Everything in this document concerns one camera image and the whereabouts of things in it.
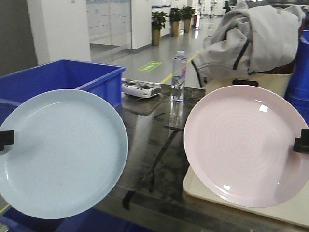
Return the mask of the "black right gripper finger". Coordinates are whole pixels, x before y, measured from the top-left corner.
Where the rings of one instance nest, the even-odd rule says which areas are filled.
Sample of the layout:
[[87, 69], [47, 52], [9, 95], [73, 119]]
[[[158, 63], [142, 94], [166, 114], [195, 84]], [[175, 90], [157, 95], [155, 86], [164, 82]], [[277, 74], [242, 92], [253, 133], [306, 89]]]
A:
[[302, 129], [299, 138], [295, 138], [293, 151], [300, 153], [309, 153], [309, 130]]

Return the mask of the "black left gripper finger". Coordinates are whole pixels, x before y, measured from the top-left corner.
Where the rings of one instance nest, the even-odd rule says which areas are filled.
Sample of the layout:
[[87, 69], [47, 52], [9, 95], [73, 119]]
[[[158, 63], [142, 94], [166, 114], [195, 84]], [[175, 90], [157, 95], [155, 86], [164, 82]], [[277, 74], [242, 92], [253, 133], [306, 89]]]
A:
[[6, 145], [13, 145], [14, 143], [15, 143], [14, 130], [0, 131], [0, 151], [3, 151]]

